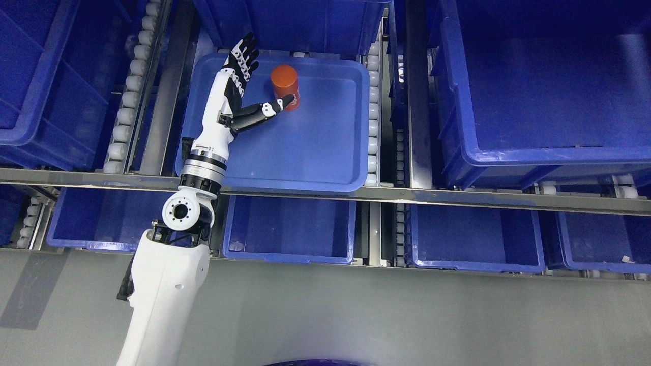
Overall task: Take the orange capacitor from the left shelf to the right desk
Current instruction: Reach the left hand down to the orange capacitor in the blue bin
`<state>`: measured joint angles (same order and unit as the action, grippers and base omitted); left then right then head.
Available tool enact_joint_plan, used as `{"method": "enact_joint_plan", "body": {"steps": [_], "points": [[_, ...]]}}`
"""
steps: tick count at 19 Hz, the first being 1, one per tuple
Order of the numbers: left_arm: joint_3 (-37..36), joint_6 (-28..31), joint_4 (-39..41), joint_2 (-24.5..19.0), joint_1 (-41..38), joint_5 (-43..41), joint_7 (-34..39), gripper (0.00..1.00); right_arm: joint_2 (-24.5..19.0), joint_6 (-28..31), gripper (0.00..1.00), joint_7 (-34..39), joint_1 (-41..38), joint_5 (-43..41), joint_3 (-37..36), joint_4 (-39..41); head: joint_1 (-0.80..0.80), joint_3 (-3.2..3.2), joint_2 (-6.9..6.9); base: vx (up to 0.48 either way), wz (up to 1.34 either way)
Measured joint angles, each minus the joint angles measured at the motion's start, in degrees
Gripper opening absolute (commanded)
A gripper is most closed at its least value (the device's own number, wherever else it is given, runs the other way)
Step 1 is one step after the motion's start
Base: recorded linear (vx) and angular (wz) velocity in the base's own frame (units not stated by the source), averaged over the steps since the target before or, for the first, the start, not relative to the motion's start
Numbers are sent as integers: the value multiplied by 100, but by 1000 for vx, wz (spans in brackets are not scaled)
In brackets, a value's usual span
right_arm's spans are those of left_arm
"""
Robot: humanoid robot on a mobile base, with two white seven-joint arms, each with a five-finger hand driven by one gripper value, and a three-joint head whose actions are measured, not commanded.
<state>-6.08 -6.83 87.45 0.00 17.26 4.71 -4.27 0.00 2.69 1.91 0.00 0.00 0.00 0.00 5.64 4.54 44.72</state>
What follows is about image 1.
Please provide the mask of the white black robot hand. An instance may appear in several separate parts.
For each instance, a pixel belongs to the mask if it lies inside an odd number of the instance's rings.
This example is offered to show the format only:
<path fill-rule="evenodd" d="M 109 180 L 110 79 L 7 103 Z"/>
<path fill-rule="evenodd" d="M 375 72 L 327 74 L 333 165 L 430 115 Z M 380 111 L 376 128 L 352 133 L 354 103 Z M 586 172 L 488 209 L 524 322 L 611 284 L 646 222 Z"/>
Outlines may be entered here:
<path fill-rule="evenodd" d="M 230 50 L 216 73 L 202 116 L 202 132 L 192 149 L 226 156 L 228 145 L 240 132 L 268 122 L 295 100 L 287 94 L 265 103 L 243 106 L 243 97 L 259 67 L 258 40 L 250 32 Z"/>

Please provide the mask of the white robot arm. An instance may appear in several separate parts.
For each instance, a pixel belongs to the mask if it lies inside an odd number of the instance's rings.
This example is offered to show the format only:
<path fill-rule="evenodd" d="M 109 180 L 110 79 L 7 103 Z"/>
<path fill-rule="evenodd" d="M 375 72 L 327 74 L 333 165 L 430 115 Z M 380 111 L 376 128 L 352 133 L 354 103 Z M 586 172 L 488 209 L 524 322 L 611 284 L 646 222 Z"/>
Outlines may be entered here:
<path fill-rule="evenodd" d="M 226 173 L 227 141 L 196 139 L 162 221 L 140 237 L 122 297 L 133 308 L 118 365 L 176 365 L 189 315 L 209 272 L 214 201 Z"/>

